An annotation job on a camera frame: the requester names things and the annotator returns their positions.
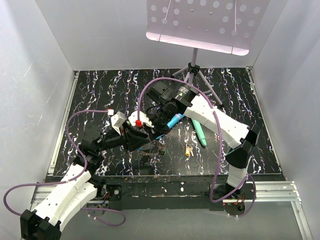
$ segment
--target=blue marker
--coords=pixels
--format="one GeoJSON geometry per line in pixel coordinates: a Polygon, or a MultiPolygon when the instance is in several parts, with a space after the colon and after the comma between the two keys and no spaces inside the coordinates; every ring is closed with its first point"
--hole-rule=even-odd
{"type": "MultiPolygon", "coordinates": [[[[174,127],[174,125],[176,125],[176,123],[179,122],[179,120],[181,120],[183,118],[184,118],[184,115],[178,113],[178,114],[174,115],[174,117],[171,119],[170,122],[167,123],[167,126],[169,127],[169,129],[172,129],[174,127]]],[[[163,135],[158,136],[156,139],[157,140],[160,139],[163,135]]]]}

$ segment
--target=yellow object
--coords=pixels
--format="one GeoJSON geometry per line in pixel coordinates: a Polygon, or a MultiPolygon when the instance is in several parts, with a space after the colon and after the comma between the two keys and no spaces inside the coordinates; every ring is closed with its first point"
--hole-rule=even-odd
{"type": "Polygon", "coordinates": [[[190,157],[190,151],[189,151],[189,147],[188,146],[186,146],[186,148],[185,148],[185,155],[187,157],[190,157]]]}

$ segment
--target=green pen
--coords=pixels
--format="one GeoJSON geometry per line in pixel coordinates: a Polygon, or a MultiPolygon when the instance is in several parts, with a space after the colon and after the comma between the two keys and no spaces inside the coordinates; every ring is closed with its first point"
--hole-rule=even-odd
{"type": "Polygon", "coordinates": [[[201,142],[201,145],[204,147],[207,146],[206,136],[205,136],[205,133],[201,127],[200,122],[198,122],[197,120],[193,120],[193,119],[191,119],[191,120],[192,120],[194,129],[195,129],[195,132],[198,135],[198,138],[201,142]]]}

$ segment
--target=tripod stand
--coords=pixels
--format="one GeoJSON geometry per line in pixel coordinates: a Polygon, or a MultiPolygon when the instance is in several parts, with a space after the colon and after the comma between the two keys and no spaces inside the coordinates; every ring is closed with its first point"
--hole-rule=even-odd
{"type": "Polygon", "coordinates": [[[220,98],[218,97],[218,95],[215,93],[214,89],[212,88],[212,86],[210,85],[210,83],[208,82],[208,80],[206,79],[206,77],[204,76],[204,74],[200,71],[200,66],[196,65],[196,60],[197,60],[197,54],[198,54],[198,48],[193,48],[193,53],[192,53],[192,60],[191,62],[188,63],[188,66],[185,66],[184,68],[180,69],[179,71],[173,73],[171,75],[172,78],[175,78],[176,75],[182,73],[183,71],[187,70],[187,74],[185,76],[184,82],[185,83],[189,83],[192,84],[194,77],[199,74],[200,77],[202,78],[202,80],[204,81],[204,83],[207,85],[207,87],[210,89],[210,91],[208,92],[212,92],[213,96],[215,97],[216,101],[219,103],[219,108],[223,108],[224,105],[222,103],[222,101],[220,100],[220,98]]]}

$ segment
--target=black tabletop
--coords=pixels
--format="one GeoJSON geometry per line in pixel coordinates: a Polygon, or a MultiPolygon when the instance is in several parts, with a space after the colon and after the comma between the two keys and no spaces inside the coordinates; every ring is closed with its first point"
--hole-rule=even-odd
{"type": "MultiPolygon", "coordinates": [[[[80,110],[104,110],[112,108],[129,116],[137,110],[138,97],[143,87],[152,79],[170,77],[177,69],[135,69],[135,70],[99,70],[81,71],[70,107],[69,117],[80,110]]],[[[201,70],[224,104],[223,111],[230,117],[248,126],[253,124],[261,128],[258,145],[251,157],[249,173],[280,173],[273,147],[269,140],[264,120],[256,96],[244,68],[204,68],[201,70]]],[[[196,77],[193,84],[202,91],[207,91],[205,83],[196,77]]],[[[142,109],[153,103],[144,96],[142,109]]],[[[102,131],[111,128],[110,117],[106,114],[87,113],[74,119],[70,133],[76,143],[83,138],[97,138],[102,131]]],[[[217,135],[203,127],[207,146],[198,141],[192,121],[183,118],[171,132],[160,139],[166,148],[165,155],[153,156],[148,173],[139,164],[142,158],[136,150],[126,152],[122,147],[115,147],[104,154],[104,161],[97,171],[99,175],[208,175],[213,174],[217,164],[219,142],[217,135]],[[185,155],[186,144],[193,145],[194,156],[185,155]]],[[[224,155],[229,147],[223,142],[224,155]]],[[[54,169],[54,176],[63,176],[76,156],[76,151],[64,133],[54,169]]],[[[228,173],[228,163],[223,158],[220,173],[228,173]]]]}

